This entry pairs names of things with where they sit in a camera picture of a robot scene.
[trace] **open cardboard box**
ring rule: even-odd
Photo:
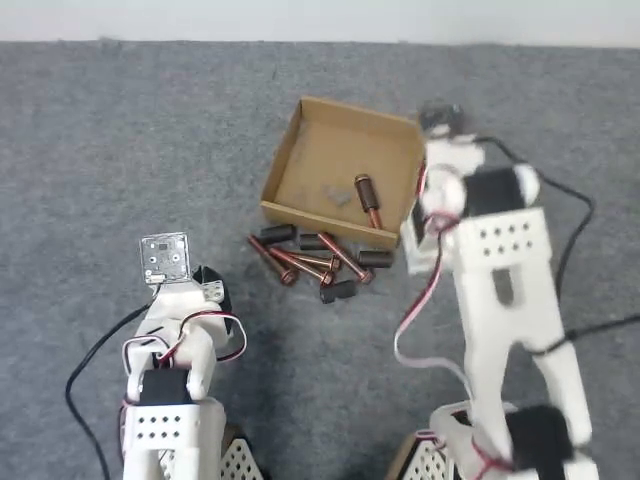
[[[276,152],[261,206],[274,222],[395,248],[423,158],[422,135],[411,120],[303,97]],[[361,173],[373,180],[383,230],[370,228],[362,211],[353,184]]]

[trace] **perforated bracket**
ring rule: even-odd
[[[551,245],[542,208],[467,218],[452,232],[454,268],[499,269],[549,261]]]
[[[130,407],[127,417],[131,426],[127,449],[175,450],[198,446],[199,405]]]
[[[249,444],[243,438],[236,438],[227,449],[221,462],[221,480],[262,480]]]
[[[436,449],[434,442],[422,440],[407,465],[402,480],[453,480],[455,466],[447,449]]]

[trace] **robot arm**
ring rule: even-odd
[[[219,280],[191,279],[184,234],[147,237],[141,245],[147,283],[160,290],[123,349],[123,478],[220,478],[226,415],[207,395],[216,351],[230,338],[224,288]]]
[[[593,462],[574,452],[589,441],[591,422],[571,344],[535,359],[554,408],[511,411],[501,397],[515,343],[538,351],[564,336],[544,213],[533,205],[540,189],[535,170],[521,164],[483,171],[483,150],[468,138],[437,139],[426,147],[428,182],[401,227],[403,246],[409,272],[427,271],[438,243],[426,219],[438,212],[461,219],[444,234],[442,258],[453,271],[473,393],[470,403],[436,411],[432,429],[464,478],[484,475],[481,452],[516,470],[499,478],[562,479],[549,476],[544,464],[551,462],[564,468],[566,479],[597,479]],[[469,424],[461,425],[460,412]],[[550,452],[554,445],[564,448]]]

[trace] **black cylinder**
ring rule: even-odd
[[[329,250],[315,233],[301,233],[298,237],[300,250]]]
[[[272,245],[274,243],[286,242],[296,238],[296,227],[293,225],[276,225],[260,230],[260,243]]]
[[[364,268],[389,268],[393,265],[393,252],[383,250],[361,250],[358,264]]]
[[[350,298],[356,294],[356,282],[345,280],[320,289],[322,303],[333,303],[336,298]]]
[[[369,210],[380,208],[380,203],[378,203],[378,196],[376,195],[376,191],[373,188],[373,182],[371,181],[371,177],[367,174],[360,174],[356,177],[354,181],[354,185],[356,190],[358,191],[358,197],[360,198],[360,203],[362,204],[362,210],[368,212]]]

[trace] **white wall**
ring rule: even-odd
[[[0,0],[0,40],[640,47],[635,0]]]

